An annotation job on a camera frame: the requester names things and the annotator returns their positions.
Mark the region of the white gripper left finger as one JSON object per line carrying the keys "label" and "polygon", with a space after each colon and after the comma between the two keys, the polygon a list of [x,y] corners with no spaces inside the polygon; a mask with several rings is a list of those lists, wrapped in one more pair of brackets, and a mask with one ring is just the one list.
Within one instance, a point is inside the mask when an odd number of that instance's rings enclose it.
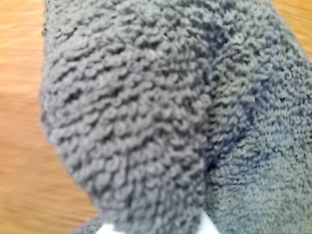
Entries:
{"label": "white gripper left finger", "polygon": [[115,234],[115,227],[112,224],[103,224],[96,234]]}

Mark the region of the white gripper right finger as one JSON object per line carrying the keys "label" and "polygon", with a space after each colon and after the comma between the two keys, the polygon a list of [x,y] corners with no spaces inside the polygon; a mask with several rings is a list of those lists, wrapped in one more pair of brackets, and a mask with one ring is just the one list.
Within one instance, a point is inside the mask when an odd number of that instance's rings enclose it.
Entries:
{"label": "white gripper right finger", "polygon": [[219,230],[205,211],[201,212],[198,234],[219,234]]}

